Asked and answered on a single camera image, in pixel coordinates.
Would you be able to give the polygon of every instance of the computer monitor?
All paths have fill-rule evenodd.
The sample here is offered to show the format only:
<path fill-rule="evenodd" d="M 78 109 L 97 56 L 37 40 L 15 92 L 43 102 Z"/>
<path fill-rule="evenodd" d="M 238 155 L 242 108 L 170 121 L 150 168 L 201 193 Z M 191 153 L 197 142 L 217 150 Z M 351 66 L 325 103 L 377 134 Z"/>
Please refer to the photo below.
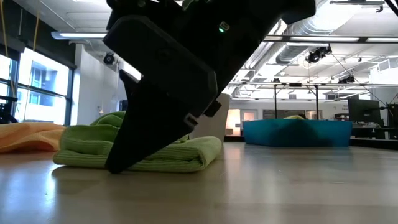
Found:
<path fill-rule="evenodd" d="M 348 99 L 349 120 L 380 123 L 380 104 L 377 100 Z"/>

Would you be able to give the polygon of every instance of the ceiling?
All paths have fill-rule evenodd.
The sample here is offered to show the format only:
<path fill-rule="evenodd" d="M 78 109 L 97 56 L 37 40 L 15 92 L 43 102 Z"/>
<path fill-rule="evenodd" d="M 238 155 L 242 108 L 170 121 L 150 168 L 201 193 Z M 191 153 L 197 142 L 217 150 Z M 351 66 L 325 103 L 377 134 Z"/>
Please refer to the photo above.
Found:
<path fill-rule="evenodd" d="M 48 25 L 63 32 L 106 32 L 105 27 L 110 14 L 106 0 L 15 0 L 33 14 L 37 9 L 40 18 Z M 385 5 L 381 13 L 378 7 L 362 7 L 347 23 L 335 30 L 333 35 L 398 35 L 398 17 Z M 357 78 L 366 81 L 369 68 L 384 57 L 398 55 L 398 45 L 384 44 L 331 44 L 336 58 L 328 56 L 315 66 L 307 69 L 305 55 L 299 57 L 291 66 L 279 72 L 258 74 L 266 76 L 268 82 L 275 75 L 282 82 L 327 82 L 328 78 L 345 69 L 354 68 Z M 88 51 L 102 57 L 107 49 L 101 41 L 91 41 Z"/>

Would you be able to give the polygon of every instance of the floor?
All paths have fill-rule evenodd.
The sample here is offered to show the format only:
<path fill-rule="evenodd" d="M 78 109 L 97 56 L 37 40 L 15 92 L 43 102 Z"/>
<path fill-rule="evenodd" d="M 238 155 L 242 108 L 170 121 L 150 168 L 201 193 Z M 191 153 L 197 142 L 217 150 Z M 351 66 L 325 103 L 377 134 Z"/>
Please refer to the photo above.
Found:
<path fill-rule="evenodd" d="M 226 143 L 195 174 L 0 156 L 0 223 L 398 223 L 398 152 Z"/>

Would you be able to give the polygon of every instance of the ductwork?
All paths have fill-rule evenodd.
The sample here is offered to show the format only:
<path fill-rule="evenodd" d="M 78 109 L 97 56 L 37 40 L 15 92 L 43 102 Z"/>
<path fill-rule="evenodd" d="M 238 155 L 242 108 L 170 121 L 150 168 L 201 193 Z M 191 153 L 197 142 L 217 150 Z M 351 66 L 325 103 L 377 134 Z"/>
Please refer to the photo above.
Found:
<path fill-rule="evenodd" d="M 333 31 L 344 25 L 360 8 L 361 6 L 330 4 L 330 0 L 318 0 L 317 13 L 311 18 L 288 26 L 283 35 L 330 35 Z M 275 43 L 267 51 L 264 58 L 256 65 L 255 69 L 259 71 L 267 63 L 287 65 L 307 49 L 307 46 Z"/>

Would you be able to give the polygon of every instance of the folded towel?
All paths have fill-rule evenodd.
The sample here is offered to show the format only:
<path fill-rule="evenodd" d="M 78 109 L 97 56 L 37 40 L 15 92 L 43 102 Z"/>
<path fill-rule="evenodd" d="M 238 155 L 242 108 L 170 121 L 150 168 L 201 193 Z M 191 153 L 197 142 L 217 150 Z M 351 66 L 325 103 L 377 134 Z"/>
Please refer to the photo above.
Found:
<path fill-rule="evenodd" d="M 64 126 L 52 123 L 0 125 L 0 153 L 11 151 L 57 151 Z"/>
<path fill-rule="evenodd" d="M 67 128 L 60 141 L 60 151 L 53 157 L 56 164 L 75 167 L 104 168 L 113 141 L 124 117 L 115 112 L 100 117 L 90 126 Z M 186 140 L 186 137 L 138 162 L 129 170 L 153 172 L 195 172 L 204 169 L 220 153 L 216 137 Z"/>

